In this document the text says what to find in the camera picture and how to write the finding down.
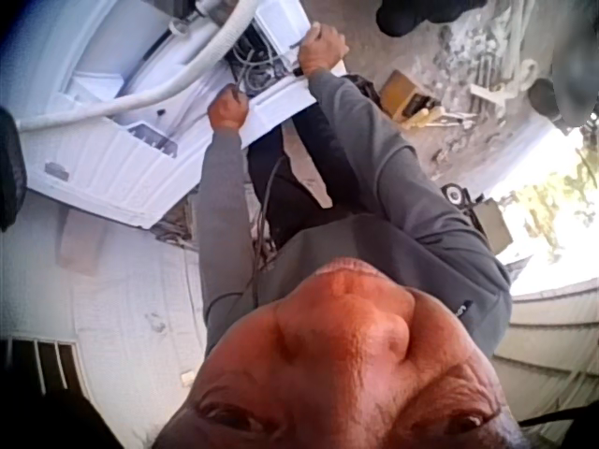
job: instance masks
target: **gray sleeve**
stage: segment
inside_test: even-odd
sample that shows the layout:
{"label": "gray sleeve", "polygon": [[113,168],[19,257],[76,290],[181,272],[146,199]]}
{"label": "gray sleeve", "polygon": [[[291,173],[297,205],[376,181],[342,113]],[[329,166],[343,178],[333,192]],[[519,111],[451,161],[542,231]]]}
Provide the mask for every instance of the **gray sleeve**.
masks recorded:
{"label": "gray sleeve", "polygon": [[240,297],[252,277],[254,252],[243,180],[239,134],[217,130],[204,157],[196,203],[207,323],[212,305],[226,297]]}
{"label": "gray sleeve", "polygon": [[322,70],[310,90],[324,111],[373,212],[418,241],[462,276],[493,294],[509,291],[509,276],[485,239],[443,197],[392,122],[349,80]]}

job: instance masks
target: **white hose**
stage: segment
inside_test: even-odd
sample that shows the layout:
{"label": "white hose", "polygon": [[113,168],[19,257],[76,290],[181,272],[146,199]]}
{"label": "white hose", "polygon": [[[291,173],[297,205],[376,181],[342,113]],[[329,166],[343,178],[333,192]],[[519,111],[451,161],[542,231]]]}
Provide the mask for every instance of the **white hose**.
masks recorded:
{"label": "white hose", "polygon": [[48,115],[21,119],[17,127],[21,132],[43,128],[64,126],[95,117],[114,115],[126,110],[146,108],[165,101],[187,89],[206,70],[220,61],[235,45],[241,34],[250,25],[261,0],[239,0],[226,23],[185,69],[159,86],[139,94],[132,94],[114,100],[89,105],[85,109],[69,110]]}

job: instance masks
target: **man's left hand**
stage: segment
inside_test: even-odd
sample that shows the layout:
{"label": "man's left hand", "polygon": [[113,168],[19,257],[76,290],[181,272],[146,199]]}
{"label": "man's left hand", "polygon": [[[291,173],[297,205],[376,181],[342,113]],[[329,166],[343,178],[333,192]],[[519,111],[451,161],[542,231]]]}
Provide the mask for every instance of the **man's left hand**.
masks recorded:
{"label": "man's left hand", "polygon": [[208,108],[212,129],[228,128],[239,132],[250,111],[249,104],[247,95],[229,84]]}

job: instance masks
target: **black pants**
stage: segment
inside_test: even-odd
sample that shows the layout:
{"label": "black pants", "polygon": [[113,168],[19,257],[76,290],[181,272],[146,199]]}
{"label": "black pants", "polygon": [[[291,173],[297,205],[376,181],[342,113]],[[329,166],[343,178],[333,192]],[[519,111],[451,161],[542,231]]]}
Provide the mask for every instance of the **black pants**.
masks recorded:
{"label": "black pants", "polygon": [[250,145],[248,168],[256,196],[264,207],[270,174],[283,157],[274,175],[266,215],[277,248],[283,247],[303,229],[323,225],[344,213],[363,209],[359,202],[358,179],[322,109],[313,105],[303,110],[293,117],[293,124],[327,186],[333,209],[321,208],[295,177],[284,151],[283,128],[274,128]]}

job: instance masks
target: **hand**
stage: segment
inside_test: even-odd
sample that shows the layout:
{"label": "hand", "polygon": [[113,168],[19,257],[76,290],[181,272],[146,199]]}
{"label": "hand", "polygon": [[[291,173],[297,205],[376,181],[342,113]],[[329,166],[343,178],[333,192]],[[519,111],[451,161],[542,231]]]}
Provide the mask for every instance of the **hand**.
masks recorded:
{"label": "hand", "polygon": [[299,47],[299,65],[310,78],[318,69],[331,70],[348,52],[344,35],[330,25],[315,22]]}
{"label": "hand", "polygon": [[250,111],[246,94],[234,84],[229,84],[208,108],[208,118],[213,130],[228,128],[239,131]]}

